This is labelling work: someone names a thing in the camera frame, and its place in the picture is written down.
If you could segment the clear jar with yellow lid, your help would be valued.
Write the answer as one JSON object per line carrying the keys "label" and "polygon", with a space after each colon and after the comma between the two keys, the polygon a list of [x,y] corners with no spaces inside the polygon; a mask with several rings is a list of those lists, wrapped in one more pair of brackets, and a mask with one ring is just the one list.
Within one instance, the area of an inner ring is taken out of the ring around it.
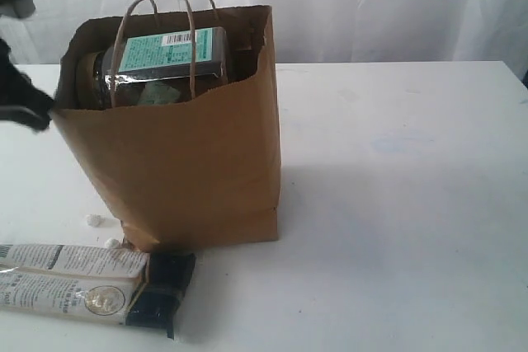
{"label": "clear jar with yellow lid", "polygon": [[[114,48],[79,60],[75,88],[79,107],[105,110],[112,106],[156,106],[192,99],[190,90],[191,33],[138,36],[121,45],[123,56],[111,98]],[[229,45],[224,28],[196,31],[197,96],[229,82]]]}

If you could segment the brown paper bag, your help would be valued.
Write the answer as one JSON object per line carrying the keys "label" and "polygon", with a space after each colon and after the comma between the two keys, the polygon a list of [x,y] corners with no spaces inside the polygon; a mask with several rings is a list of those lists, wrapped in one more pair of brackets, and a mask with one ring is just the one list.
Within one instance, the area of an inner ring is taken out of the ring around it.
{"label": "brown paper bag", "polygon": [[[235,79],[205,89],[189,66],[190,99],[89,110],[79,88],[89,54],[125,38],[225,29]],[[61,59],[54,123],[125,238],[142,251],[198,249],[279,237],[281,141],[272,9],[268,5],[83,22]]]}

